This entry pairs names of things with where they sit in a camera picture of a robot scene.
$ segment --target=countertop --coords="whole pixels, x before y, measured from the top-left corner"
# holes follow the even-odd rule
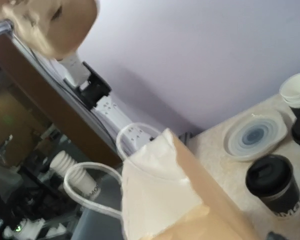
[[[289,240],[300,240],[300,214],[292,219],[278,220],[267,207],[246,188],[245,177],[251,162],[237,162],[223,150],[223,134],[242,116],[260,110],[279,111],[289,129],[287,137],[273,153],[287,157],[294,168],[300,188],[300,146],[290,136],[295,116],[281,96],[275,95],[233,118],[199,134],[189,142],[189,148],[224,191],[247,215],[256,231],[265,239],[270,231],[282,234]]]

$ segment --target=gray surface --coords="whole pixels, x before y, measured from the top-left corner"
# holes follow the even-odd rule
[[[121,209],[121,189],[111,176],[105,176],[101,183],[97,203]],[[71,240],[123,240],[122,227],[118,219],[86,209],[74,231]]]

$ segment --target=stacked cup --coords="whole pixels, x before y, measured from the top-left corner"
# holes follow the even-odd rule
[[[280,94],[294,115],[300,116],[300,73],[288,78],[281,85]]]

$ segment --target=black coffee cup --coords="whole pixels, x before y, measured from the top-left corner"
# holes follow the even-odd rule
[[[245,184],[277,217],[286,219],[300,211],[300,191],[293,166],[281,155],[269,154],[248,169]]]

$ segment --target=black cable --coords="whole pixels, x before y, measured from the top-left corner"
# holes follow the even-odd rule
[[[43,66],[43,64],[41,63],[41,61],[38,59],[37,55],[34,53],[34,51],[32,49],[30,49],[31,54],[33,56],[33,58],[35,59],[35,61],[40,65],[40,67],[44,70],[44,72],[56,83],[56,85],[61,88],[62,90],[64,90],[65,92],[67,92],[71,97],[74,98],[74,100],[80,104],[84,109],[87,109],[87,106],[71,91],[69,91],[67,88],[65,88],[60,82],[58,82],[54,76],[52,76],[52,74],[46,69],[46,67]],[[110,138],[113,146],[116,148],[116,142],[115,140],[111,137],[109,131],[107,130],[106,126],[101,122],[101,120],[94,114],[92,114],[89,110],[88,113],[90,114],[91,117],[93,117],[98,124],[100,125],[100,127],[104,130],[104,132],[107,134],[107,136]]]

